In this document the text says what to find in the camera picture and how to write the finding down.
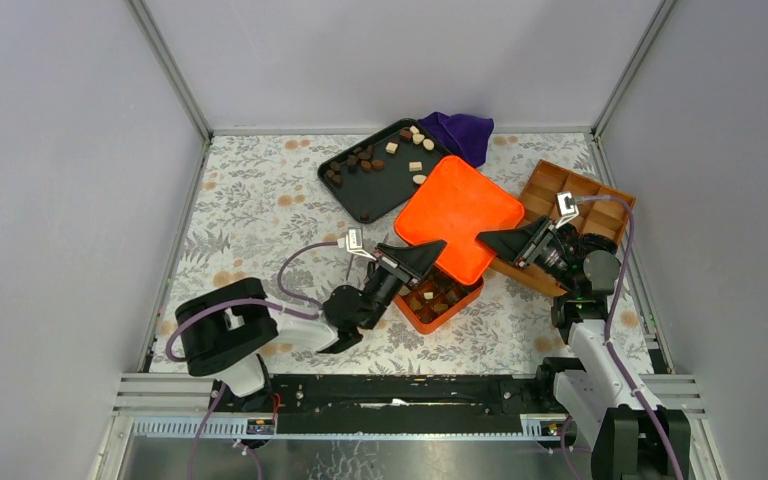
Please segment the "orange chocolate box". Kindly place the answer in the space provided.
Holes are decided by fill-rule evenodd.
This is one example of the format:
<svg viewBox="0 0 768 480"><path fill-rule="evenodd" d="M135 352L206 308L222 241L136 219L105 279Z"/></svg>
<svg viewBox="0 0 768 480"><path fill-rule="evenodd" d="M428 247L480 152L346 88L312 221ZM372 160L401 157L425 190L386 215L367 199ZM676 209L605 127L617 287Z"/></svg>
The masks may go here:
<svg viewBox="0 0 768 480"><path fill-rule="evenodd" d="M466 285L433 267L417 285L404 286L394 303L418 333L429 335L477 299L483 287L483 279Z"/></svg>

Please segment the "orange box lid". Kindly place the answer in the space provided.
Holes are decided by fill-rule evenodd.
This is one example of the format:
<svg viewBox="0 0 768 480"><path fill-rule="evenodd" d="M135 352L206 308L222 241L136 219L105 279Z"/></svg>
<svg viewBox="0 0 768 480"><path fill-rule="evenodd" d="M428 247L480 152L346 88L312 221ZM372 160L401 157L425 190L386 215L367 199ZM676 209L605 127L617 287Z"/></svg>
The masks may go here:
<svg viewBox="0 0 768 480"><path fill-rule="evenodd" d="M478 242L485 231L519 225L525 207L460 157L443 157L394 221L395 233L416 246L443 240L435 266L464 285L476 283L495 254Z"/></svg>

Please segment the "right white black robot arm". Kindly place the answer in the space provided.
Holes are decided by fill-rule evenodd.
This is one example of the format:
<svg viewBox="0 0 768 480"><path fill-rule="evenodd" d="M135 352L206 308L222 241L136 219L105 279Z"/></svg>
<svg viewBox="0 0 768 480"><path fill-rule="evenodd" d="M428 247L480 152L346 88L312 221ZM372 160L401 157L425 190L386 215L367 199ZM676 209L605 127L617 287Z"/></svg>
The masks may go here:
<svg viewBox="0 0 768 480"><path fill-rule="evenodd" d="M623 274L617 244L595 233L558 227L551 218L477 239L515 266L536 266L565 289L550 320L573 352L546 358L533 386L543 410L563 407L591 449L594 479L686 479L690 422L668 408L633 372L611 335L611 305Z"/></svg>

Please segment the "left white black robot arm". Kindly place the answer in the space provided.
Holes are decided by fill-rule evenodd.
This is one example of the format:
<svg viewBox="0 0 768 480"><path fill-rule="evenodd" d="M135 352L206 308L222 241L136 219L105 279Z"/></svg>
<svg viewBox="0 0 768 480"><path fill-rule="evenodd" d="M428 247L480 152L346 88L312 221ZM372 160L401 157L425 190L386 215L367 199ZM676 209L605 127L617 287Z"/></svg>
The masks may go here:
<svg viewBox="0 0 768 480"><path fill-rule="evenodd" d="M258 354L262 347L277 342L319 354L354 347L402 289L418 285L431 272L447 245L444 240L409 247L380 243L369 252L356 230L335 244L368 259L363 287L340 285L324 302L298 295L297 304L287 305L268 299L260 279L244 278L176 309L167 358L185 363L192 377L216 380L220 393L231 393L245 410L259 410L271 388Z"/></svg>

